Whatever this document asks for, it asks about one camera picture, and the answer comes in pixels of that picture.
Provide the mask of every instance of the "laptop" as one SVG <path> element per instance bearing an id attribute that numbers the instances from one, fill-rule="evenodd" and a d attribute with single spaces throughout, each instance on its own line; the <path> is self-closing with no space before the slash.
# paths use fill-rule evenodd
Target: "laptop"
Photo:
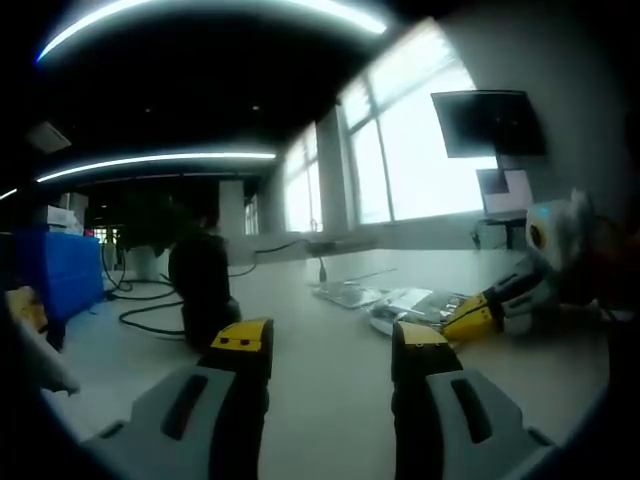
<path id="1" fill-rule="evenodd" d="M 526 219 L 533 195 L 525 170 L 477 170 L 484 213 L 488 220 Z"/>

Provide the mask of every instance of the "power cable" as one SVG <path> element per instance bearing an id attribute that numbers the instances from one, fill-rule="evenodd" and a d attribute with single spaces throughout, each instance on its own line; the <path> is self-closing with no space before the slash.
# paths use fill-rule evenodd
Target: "power cable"
<path id="1" fill-rule="evenodd" d="M 247 271 L 242 272 L 242 273 L 237 273 L 237 274 L 230 274 L 229 278 L 236 278 L 236 277 L 242 277 L 245 275 L 250 274 L 251 272 L 253 272 L 257 267 L 258 267 L 258 255 L 259 254 L 264 254 L 264 253 L 273 253 L 273 252 L 279 252 L 281 250 L 284 250 L 286 248 L 289 248 L 297 243 L 308 243 L 310 244 L 311 242 L 307 239 L 298 239 L 298 240 L 294 240 L 292 242 L 289 242 L 285 245 L 281 245 L 279 247 L 276 248 L 270 248 L 270 249 L 263 249 L 263 250 L 256 250 L 255 252 L 253 252 L 254 255 L 254 264 L 251 266 L 251 268 L 249 268 Z M 165 279 L 165 281 L 155 281 L 155 280 L 124 280 L 124 276 L 126 273 L 126 260 L 125 260 L 125 254 L 124 251 L 122 251 L 122 265 L 123 265 L 123 273 L 122 276 L 120 278 L 120 280 L 116 283 L 111 276 L 109 275 L 109 272 L 107 271 L 106 268 L 106 261 L 104 258 L 104 246 L 102 247 L 101 250 L 101 255 L 102 255 L 102 266 L 105 270 L 107 279 L 114 285 L 114 288 L 107 291 L 106 292 L 106 296 L 108 300 L 133 300 L 133 301 L 150 301 L 150 300 L 159 300 L 161 298 L 165 298 L 165 297 L 169 297 L 171 295 L 173 295 L 174 293 L 176 293 L 175 289 L 172 288 L 172 290 L 170 292 L 167 293 L 163 293 L 161 295 L 154 295 L 154 296 L 150 296 L 150 297 L 124 297 L 121 295 L 116 295 L 114 292 L 115 291 L 125 291 L 125 292 L 130 292 L 131 290 L 133 290 L 133 284 L 137 283 L 137 284 L 151 284 L 151 285 L 168 285 L 170 287 L 173 287 L 173 284 L 171 283 L 171 280 L 169 278 L 167 278 L 165 275 L 161 275 L 161 277 L 163 279 Z M 320 272 L 319 272 L 319 278 L 321 282 L 326 282 L 327 280 L 327 272 L 324 266 L 324 261 L 322 259 L 322 257 L 318 256 L 317 257 L 318 260 L 320 261 Z M 122 285 L 123 283 L 128 283 L 131 285 L 131 288 L 128 290 L 123 290 L 122 289 Z M 127 317 L 131 316 L 131 315 L 137 315 L 140 313 L 146 313 L 146 312 L 152 312 L 155 310 L 160 310 L 163 308 L 171 308 L 171 307 L 177 307 L 180 305 L 183 305 L 184 301 L 180 300 L 177 302 L 171 302 L 171 303 L 162 303 L 160 305 L 152 305 L 150 307 L 145 307 L 145 308 L 137 308 L 134 310 L 129 310 L 127 312 L 124 312 L 122 314 L 120 314 L 120 316 L 118 316 L 118 321 L 120 323 L 122 323 L 123 325 L 127 325 L 129 327 L 133 327 L 133 328 L 137 328 L 139 330 L 144 330 L 146 332 L 150 332 L 150 333 L 157 333 L 157 334 L 161 334 L 161 335 L 166 335 L 167 338 L 172 338 L 172 337 L 183 337 L 185 334 L 184 330 L 164 330 L 161 328 L 154 328 L 154 327 L 148 327 L 146 325 L 142 325 L 136 322 L 132 322 L 130 320 L 127 320 Z"/>

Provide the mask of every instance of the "air vent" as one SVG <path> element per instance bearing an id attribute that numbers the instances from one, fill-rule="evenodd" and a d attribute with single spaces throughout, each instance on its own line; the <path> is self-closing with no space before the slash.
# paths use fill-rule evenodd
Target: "air vent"
<path id="1" fill-rule="evenodd" d="M 49 122 L 42 122 L 29 130 L 27 140 L 46 154 L 57 152 L 71 145 L 71 142 Z"/>

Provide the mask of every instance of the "ceiling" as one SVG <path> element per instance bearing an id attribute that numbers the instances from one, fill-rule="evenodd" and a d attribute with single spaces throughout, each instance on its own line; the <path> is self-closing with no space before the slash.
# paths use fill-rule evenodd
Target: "ceiling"
<path id="1" fill-rule="evenodd" d="M 22 96 L 16 155 L 0 162 L 3 192 L 105 158 L 238 147 L 281 153 L 408 24 L 452 3 L 340 0 L 384 20 L 389 28 L 378 36 L 278 0 L 159 0 L 88 27 L 36 64 L 78 12 L 113 0 L 33 1 L 29 9 L 30 1 L 16 45 Z M 71 146 L 45 155 L 29 145 L 26 132 L 43 121 Z M 270 168 L 238 165 L 258 177 Z"/>

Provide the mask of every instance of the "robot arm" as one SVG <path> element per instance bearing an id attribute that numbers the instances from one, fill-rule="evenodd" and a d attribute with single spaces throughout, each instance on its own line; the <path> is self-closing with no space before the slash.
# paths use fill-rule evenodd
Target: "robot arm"
<path id="1" fill-rule="evenodd" d="M 571 200 L 532 206 L 527 212 L 527 257 L 463 303 L 443 335 L 468 341 L 491 332 L 523 332 L 531 327 L 536 310 L 559 306 L 565 277 L 588 250 L 594 218 L 588 197 L 576 190 Z"/>

